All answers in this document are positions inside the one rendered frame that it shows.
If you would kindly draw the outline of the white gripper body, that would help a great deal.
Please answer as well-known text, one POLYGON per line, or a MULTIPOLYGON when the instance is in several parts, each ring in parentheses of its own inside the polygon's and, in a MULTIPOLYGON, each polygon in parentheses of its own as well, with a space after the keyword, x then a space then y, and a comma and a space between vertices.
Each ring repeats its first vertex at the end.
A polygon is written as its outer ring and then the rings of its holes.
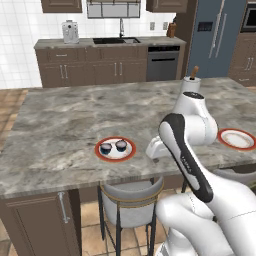
POLYGON ((171 154, 159 136, 154 137, 147 146, 146 154, 151 159, 170 157, 171 154))

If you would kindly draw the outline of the blue yogurt container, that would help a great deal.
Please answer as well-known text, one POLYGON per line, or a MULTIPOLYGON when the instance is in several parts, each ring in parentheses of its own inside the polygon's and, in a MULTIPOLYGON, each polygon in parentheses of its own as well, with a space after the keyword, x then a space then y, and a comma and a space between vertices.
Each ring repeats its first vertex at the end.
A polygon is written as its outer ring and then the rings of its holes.
POLYGON ((112 150, 112 144, 111 143, 103 143, 100 145, 100 152, 103 155, 108 155, 112 150))
POLYGON ((125 140, 119 140, 115 143, 115 146, 119 152, 124 152, 127 148, 127 142, 125 140))

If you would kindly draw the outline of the red rimmed white plate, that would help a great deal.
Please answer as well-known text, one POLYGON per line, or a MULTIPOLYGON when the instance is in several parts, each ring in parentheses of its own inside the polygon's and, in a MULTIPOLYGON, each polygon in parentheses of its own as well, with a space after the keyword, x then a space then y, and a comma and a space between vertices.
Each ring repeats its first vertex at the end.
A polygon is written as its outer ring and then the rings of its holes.
POLYGON ((131 159, 135 155, 136 145, 133 141, 131 141, 128 138, 121 137, 121 136, 110 136, 110 137, 106 137, 106 138, 103 138, 102 140, 100 140, 95 145, 94 152, 95 152, 96 156, 101 160, 104 160, 107 162, 113 162, 113 163, 124 162, 124 161, 131 159), (127 148, 124 152, 119 152, 116 149, 115 143, 119 140, 125 140, 127 142, 127 148), (108 155, 103 155, 100 152, 100 145, 103 143, 111 143, 112 144, 112 150, 108 155))
POLYGON ((251 151, 256 149, 256 137, 244 130, 220 129, 217 138, 220 143, 234 150, 251 151))

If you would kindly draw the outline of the white cushioned bar stool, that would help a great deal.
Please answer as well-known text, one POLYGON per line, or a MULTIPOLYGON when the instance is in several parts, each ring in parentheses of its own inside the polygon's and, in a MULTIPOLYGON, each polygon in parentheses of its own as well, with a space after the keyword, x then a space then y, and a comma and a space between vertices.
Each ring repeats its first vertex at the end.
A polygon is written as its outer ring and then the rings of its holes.
POLYGON ((246 186, 256 183, 256 171, 250 173, 237 173, 234 169, 215 169, 212 174, 220 176, 224 179, 240 182, 246 186))
POLYGON ((147 256, 154 255, 156 204, 164 188, 164 178, 157 181, 99 185, 97 187, 102 240, 108 233, 116 256, 121 256, 121 232, 144 226, 147 256))

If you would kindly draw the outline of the white utensil pot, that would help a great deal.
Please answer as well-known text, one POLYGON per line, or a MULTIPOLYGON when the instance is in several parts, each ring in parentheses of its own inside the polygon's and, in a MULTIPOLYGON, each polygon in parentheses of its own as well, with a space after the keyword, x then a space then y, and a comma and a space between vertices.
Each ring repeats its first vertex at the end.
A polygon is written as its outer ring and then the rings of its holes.
POLYGON ((191 79, 190 77, 184 77, 181 84, 180 94, 189 98, 202 99, 203 96, 199 93, 200 85, 200 78, 191 79))

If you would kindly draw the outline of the grey dishwasher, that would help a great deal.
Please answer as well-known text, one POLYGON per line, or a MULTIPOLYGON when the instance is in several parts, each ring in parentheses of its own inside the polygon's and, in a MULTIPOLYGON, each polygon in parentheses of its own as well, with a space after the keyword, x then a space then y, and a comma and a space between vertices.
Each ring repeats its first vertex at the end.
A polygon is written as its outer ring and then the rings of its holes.
POLYGON ((174 80, 176 78, 179 50, 178 45, 149 46, 147 80, 174 80))

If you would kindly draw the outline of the brown base cupboards run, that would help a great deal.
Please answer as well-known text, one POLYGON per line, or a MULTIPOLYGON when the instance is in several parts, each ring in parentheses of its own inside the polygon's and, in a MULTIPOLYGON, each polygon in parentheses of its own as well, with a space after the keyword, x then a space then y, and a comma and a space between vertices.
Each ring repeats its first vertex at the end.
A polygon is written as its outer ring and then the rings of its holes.
POLYGON ((34 46, 44 88, 145 82, 148 45, 34 46))

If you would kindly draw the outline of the black sink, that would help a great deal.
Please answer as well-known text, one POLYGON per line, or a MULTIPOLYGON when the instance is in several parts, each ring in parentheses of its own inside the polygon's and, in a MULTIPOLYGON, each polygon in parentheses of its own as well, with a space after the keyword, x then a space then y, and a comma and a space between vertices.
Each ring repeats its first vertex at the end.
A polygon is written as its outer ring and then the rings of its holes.
POLYGON ((106 44, 139 44, 141 43, 135 37, 122 37, 122 38, 93 38, 94 44, 106 45, 106 44))

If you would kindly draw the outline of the brown knife block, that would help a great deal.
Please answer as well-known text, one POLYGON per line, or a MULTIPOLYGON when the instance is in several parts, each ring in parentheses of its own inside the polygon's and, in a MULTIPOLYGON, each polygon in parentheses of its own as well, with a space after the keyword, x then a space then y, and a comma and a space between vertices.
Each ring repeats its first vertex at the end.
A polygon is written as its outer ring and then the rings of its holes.
POLYGON ((173 38, 175 36, 177 24, 176 23, 170 23, 168 25, 166 36, 169 38, 173 38))

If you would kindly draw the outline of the brown tall cupboards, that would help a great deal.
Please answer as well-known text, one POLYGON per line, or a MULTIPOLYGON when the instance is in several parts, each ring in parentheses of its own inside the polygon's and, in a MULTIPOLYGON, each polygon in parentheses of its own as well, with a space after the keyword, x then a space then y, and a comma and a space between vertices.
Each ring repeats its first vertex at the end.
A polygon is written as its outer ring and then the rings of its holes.
POLYGON ((256 87, 256 33, 239 33, 228 76, 245 87, 256 87))

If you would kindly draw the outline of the blue grey fridge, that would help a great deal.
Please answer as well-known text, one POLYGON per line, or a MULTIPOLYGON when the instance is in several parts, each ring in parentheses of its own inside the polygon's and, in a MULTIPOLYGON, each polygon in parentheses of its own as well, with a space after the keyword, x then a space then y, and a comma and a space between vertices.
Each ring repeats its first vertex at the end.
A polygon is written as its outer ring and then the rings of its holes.
POLYGON ((227 77, 246 0, 198 0, 187 75, 227 77))

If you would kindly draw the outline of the brown island cupboard door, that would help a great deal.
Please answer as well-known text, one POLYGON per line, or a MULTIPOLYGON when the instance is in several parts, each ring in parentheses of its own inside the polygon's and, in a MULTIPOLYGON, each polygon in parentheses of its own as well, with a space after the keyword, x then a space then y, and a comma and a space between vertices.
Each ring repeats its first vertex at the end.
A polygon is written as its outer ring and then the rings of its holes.
POLYGON ((68 224, 58 192, 0 199, 0 219, 18 256, 82 256, 79 192, 64 192, 68 224))

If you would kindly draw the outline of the built-in microwave oven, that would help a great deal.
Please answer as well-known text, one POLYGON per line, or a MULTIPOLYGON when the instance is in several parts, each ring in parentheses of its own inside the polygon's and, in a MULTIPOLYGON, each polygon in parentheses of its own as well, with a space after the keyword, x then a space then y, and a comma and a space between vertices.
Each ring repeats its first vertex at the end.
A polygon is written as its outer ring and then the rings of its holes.
POLYGON ((247 3, 240 32, 256 33, 256 1, 247 3))

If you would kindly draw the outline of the brown wall cupboard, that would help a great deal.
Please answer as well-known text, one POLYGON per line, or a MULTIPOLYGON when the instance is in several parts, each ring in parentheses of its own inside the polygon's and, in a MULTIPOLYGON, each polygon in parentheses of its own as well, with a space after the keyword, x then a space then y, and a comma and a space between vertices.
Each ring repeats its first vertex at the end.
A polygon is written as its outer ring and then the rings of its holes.
POLYGON ((188 0, 147 0, 146 10, 152 13, 185 13, 188 0))
POLYGON ((81 0, 41 0, 44 13, 81 13, 81 0))

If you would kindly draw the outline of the window with white frame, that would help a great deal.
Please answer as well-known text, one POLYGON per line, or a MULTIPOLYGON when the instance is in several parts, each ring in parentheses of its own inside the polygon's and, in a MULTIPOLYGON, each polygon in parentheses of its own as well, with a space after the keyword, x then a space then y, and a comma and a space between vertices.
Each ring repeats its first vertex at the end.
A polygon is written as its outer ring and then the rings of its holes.
POLYGON ((90 19, 139 18, 141 0, 87 0, 90 19))

